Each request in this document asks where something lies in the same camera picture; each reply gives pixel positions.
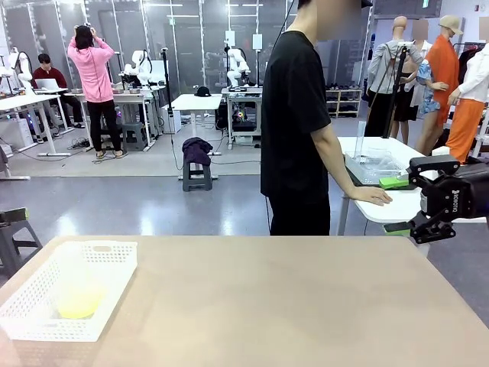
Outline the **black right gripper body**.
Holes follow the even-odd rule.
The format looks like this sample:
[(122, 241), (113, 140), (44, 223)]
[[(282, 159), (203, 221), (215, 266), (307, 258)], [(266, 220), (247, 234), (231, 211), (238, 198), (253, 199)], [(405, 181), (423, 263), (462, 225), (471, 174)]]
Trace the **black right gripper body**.
[(489, 164), (462, 166), (442, 173), (421, 189), (421, 211), (443, 222), (489, 217)]

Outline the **white basket with label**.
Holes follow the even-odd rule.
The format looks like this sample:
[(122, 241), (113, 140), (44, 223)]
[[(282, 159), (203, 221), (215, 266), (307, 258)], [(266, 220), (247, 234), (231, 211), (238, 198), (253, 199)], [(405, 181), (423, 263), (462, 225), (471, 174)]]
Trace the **white basket with label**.
[(406, 165), (388, 150), (371, 148), (361, 153), (347, 151), (345, 166), (357, 182), (365, 186), (378, 185), (381, 178), (399, 177), (406, 173)]

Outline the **clear plastic graduated cylinder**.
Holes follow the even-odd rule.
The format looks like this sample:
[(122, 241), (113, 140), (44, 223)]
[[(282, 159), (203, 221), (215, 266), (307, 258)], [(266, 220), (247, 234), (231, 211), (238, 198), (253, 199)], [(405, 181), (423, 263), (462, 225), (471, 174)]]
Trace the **clear plastic graduated cylinder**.
[(367, 122), (366, 121), (359, 121), (358, 122), (358, 131), (357, 131), (357, 138), (355, 142), (355, 154), (354, 154), (354, 159), (359, 160), (361, 158), (361, 152), (363, 148), (363, 142), (364, 142), (364, 133), (366, 129)]

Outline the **translucent plastic conical flask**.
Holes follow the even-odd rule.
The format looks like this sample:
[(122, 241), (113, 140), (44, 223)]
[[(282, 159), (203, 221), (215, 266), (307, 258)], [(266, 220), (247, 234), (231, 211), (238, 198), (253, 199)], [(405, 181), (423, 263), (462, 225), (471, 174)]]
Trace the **translucent plastic conical flask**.
[(105, 296), (102, 278), (92, 263), (87, 262), (81, 245), (63, 245), (59, 264), (58, 313), (64, 319), (91, 318)]

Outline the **person's right forearm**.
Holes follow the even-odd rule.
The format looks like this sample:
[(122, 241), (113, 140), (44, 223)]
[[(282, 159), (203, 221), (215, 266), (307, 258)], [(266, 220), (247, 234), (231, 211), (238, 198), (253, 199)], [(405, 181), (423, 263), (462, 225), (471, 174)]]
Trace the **person's right forearm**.
[(356, 187), (345, 167), (344, 158), (338, 138), (331, 126), (326, 126), (311, 134), (313, 143), (327, 171), (343, 192), (354, 200), (361, 200), (364, 192)]

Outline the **person's right hand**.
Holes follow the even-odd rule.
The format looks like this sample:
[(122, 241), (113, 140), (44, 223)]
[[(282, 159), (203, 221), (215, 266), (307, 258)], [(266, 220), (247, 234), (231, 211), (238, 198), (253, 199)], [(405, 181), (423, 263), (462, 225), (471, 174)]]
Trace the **person's right hand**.
[(393, 201), (386, 191), (379, 187), (356, 187), (352, 198), (377, 206), (384, 206)]

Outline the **dark grey step stool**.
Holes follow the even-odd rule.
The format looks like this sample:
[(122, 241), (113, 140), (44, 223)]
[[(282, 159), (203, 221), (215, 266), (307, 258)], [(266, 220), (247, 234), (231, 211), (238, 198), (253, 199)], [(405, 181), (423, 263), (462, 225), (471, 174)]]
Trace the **dark grey step stool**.
[(0, 265), (7, 275), (17, 272), (42, 247), (27, 220), (0, 223)]

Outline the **white side table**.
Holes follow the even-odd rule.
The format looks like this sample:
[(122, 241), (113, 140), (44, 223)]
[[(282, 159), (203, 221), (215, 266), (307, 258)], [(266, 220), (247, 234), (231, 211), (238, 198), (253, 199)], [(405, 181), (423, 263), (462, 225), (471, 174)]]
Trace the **white side table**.
[[(356, 137), (340, 137), (338, 139), (343, 153), (355, 150)], [(363, 148), (385, 149), (389, 151), (404, 167), (408, 167), (411, 158), (422, 157), (419, 152), (407, 145), (404, 145), (401, 141), (394, 138), (364, 138)], [(411, 191), (391, 191), (389, 195), (392, 197), (393, 202), (386, 206), (375, 206), (374, 204), (364, 203), (361, 201), (353, 201), (353, 203), (357, 208), (359, 208), (366, 219), (371, 222), (382, 224), (405, 222), (412, 219), (419, 212), (420, 189)], [(335, 231), (336, 235), (344, 235), (345, 233), (349, 203), (350, 199), (343, 194), (338, 226)], [(485, 222), (485, 218), (456, 219), (454, 222), (483, 223)]]

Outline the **mannequin with orange trousers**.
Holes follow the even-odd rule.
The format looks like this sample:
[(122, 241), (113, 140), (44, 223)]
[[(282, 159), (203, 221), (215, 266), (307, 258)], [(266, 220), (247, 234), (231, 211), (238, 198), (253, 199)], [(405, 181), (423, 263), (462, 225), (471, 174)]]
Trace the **mannequin with orange trousers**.
[(449, 96), (455, 112), (446, 146), (460, 164), (465, 163), (489, 93), (489, 17), (479, 18), (479, 36), (486, 44), (468, 62), (464, 81)]

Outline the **black tripod stand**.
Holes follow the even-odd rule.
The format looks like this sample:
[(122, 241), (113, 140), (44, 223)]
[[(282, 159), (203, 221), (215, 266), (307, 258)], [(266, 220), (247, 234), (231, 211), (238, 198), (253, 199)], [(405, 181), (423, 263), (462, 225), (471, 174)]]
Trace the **black tripod stand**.
[(382, 138), (390, 137), (390, 131), (391, 131), (391, 125), (393, 121), (393, 114), (394, 114), (394, 107), (395, 107), (395, 99), (396, 99), (397, 91), (400, 86), (400, 78), (402, 76), (403, 65), (406, 56), (408, 54), (408, 46), (410, 46), (410, 42), (406, 42), (406, 41), (400, 42), (398, 44), (396, 55), (393, 59), (393, 67), (395, 67), (397, 60), (399, 60), (399, 63), (398, 63), (398, 67), (394, 69), (392, 72), (392, 75), (394, 76), (393, 93), (392, 96), (390, 97), (390, 103), (387, 110), (386, 122), (382, 134)]

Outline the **mannequin in orange robe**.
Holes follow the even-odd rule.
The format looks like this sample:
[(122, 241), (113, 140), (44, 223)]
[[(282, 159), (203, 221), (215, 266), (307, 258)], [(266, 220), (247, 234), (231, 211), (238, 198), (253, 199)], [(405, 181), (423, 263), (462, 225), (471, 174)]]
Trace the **mannequin in orange robe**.
[(435, 91), (434, 100), (439, 103), (438, 125), (443, 128), (449, 114), (449, 96), (458, 88), (459, 61), (458, 55), (452, 45), (451, 38), (462, 35), (461, 20), (454, 15), (445, 15), (439, 19), (440, 34), (436, 38), (426, 61), (432, 69), (432, 76), (436, 82), (448, 85), (446, 91)]

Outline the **mannequin in grey shirt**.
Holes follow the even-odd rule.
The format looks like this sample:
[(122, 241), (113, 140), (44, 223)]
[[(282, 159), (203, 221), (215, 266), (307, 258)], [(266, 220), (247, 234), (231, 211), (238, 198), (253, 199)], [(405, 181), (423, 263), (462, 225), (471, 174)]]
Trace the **mannequin in grey shirt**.
[[(393, 67), (393, 59), (396, 55), (398, 44), (405, 41), (404, 31), (407, 26), (407, 17), (398, 16), (393, 20), (392, 39), (380, 44), (371, 59), (368, 67), (368, 98), (370, 112), (364, 135), (369, 138), (382, 138), (385, 127), (387, 110), (390, 97), (393, 93), (394, 76), (392, 72), (398, 67), (399, 60)], [(410, 42), (408, 46), (409, 57), (417, 66), (423, 61), (421, 53)]]

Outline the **wooden shoe shelf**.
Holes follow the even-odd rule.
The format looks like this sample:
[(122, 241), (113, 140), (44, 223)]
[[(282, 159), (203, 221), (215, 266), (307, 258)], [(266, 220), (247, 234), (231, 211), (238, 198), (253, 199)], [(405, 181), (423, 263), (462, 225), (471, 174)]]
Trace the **wooden shoe shelf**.
[(357, 117), (362, 97), (362, 89), (358, 85), (326, 86), (326, 104), (331, 117)]

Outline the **white basket without label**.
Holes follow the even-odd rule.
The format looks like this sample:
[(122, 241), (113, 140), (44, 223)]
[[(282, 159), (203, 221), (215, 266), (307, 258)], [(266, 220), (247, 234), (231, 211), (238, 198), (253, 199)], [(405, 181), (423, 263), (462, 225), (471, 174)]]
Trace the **white basket without label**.
[[(92, 263), (106, 289), (91, 318), (64, 319), (57, 311), (60, 248), (68, 243), (82, 246), (84, 257)], [(110, 240), (62, 243), (0, 306), (0, 328), (14, 340), (97, 341), (138, 265), (137, 247), (136, 242)]]

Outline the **white desk with laptop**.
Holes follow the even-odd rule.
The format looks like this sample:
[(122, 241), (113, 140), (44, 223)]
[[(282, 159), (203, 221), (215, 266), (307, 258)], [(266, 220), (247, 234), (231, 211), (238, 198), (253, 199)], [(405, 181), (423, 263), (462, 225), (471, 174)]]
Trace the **white desk with laptop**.
[(41, 121), (44, 126), (44, 132), (47, 136), (47, 142), (49, 144), (50, 151), (45, 153), (38, 153), (38, 157), (59, 157), (59, 158), (68, 158), (71, 156), (69, 152), (57, 152), (53, 143), (53, 137), (50, 132), (50, 127), (47, 121), (47, 116), (44, 111), (44, 103), (49, 102), (50, 100), (55, 99), (60, 102), (60, 96), (54, 94), (25, 94), (19, 96), (12, 96), (5, 99), (0, 100), (0, 112), (10, 112), (15, 111), (18, 112), (21, 109), (36, 109), (40, 114)]

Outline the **silver laptop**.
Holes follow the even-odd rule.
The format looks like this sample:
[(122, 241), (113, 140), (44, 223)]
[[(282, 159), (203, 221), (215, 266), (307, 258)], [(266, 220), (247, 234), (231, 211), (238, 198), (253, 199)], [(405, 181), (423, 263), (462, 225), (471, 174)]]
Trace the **silver laptop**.
[(59, 87), (55, 79), (36, 79), (35, 83), (38, 89), (43, 91), (59, 92), (65, 87)]

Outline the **seated person in red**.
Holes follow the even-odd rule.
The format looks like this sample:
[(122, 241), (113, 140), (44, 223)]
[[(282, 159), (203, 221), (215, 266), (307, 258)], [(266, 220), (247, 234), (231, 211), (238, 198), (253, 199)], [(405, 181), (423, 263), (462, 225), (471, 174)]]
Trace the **seated person in red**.
[[(64, 75), (51, 65), (50, 56), (48, 54), (39, 54), (37, 59), (40, 66), (33, 72), (32, 86), (38, 89), (37, 80), (55, 80), (58, 88), (66, 89), (67, 83)], [(73, 96), (67, 96), (66, 93), (60, 94), (60, 101), (68, 126), (84, 128), (80, 102)]]

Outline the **grey plastic step stool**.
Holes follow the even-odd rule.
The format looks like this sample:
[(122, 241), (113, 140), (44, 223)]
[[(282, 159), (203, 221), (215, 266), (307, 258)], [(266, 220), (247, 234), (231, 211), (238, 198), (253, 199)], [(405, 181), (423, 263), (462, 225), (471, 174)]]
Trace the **grey plastic step stool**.
[(147, 147), (147, 136), (140, 122), (123, 124), (122, 141), (126, 151), (143, 151)]

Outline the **person in black t-shirt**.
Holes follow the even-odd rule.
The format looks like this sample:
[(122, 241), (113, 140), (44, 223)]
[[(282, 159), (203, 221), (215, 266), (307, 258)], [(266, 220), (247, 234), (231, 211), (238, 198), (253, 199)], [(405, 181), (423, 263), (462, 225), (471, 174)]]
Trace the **person in black t-shirt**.
[(369, 0), (298, 0), (293, 23), (272, 48), (261, 107), (261, 193), (272, 210), (271, 235), (330, 233), (333, 176), (311, 137), (331, 126), (315, 45), (369, 5)]

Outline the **person in pink hoodie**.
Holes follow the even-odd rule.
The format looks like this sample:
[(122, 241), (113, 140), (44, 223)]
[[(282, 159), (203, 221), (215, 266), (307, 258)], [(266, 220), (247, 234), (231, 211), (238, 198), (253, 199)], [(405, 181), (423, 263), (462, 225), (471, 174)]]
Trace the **person in pink hoodie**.
[(117, 114), (113, 99), (112, 84), (106, 63), (115, 55), (114, 50), (96, 35), (96, 30), (87, 25), (74, 28), (67, 55), (75, 64), (82, 84), (90, 118), (90, 136), (98, 159), (104, 158), (102, 149), (102, 126), (104, 119), (114, 148), (114, 156), (123, 158), (126, 153), (121, 146), (117, 127)]

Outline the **white desk with metal trays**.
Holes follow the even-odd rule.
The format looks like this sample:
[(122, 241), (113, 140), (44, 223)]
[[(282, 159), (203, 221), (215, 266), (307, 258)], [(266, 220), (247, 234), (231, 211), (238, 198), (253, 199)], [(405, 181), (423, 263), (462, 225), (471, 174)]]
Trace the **white desk with metal trays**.
[(140, 122), (147, 136), (147, 147), (143, 150), (144, 152), (149, 151), (163, 134), (164, 121), (160, 114), (160, 96), (163, 90), (163, 87), (146, 90), (114, 90), (115, 111), (118, 113), (118, 129), (121, 131), (121, 138), (123, 124)]

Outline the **grey stool under cloth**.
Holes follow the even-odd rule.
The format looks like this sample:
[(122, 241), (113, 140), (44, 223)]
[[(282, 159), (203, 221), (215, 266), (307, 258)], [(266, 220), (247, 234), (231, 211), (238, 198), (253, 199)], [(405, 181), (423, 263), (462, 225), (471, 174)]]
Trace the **grey stool under cloth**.
[(184, 192), (190, 192), (195, 188), (211, 190), (213, 188), (213, 180), (210, 166), (184, 161), (182, 186)]

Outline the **white desk with computer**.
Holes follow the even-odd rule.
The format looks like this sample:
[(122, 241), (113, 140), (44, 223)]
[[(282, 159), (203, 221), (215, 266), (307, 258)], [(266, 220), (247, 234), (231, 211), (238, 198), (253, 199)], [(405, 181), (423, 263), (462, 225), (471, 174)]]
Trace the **white desk with computer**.
[(252, 145), (261, 138), (262, 87), (226, 87), (228, 150), (234, 145)]

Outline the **dark purple cloth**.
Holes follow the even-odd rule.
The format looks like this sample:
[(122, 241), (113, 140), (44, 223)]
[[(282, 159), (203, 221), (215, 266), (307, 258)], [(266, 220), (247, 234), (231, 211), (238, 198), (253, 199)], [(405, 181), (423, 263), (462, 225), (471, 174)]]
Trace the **dark purple cloth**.
[(209, 166), (211, 164), (209, 153), (212, 150), (213, 146), (199, 137), (186, 139), (182, 146), (185, 162), (201, 164), (203, 166)]

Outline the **small white standing table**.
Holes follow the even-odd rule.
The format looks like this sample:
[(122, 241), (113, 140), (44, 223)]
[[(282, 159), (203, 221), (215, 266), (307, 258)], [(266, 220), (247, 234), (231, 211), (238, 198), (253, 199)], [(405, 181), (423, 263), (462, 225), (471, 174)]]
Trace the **small white standing table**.
[[(221, 102), (221, 95), (214, 95), (210, 97), (197, 97), (192, 94), (183, 94), (179, 96), (172, 104), (173, 111), (191, 111), (191, 125), (193, 135), (191, 138), (198, 137), (196, 134), (196, 111), (206, 111), (210, 109), (217, 109)], [(215, 155), (215, 152), (211, 151), (209, 157)]]

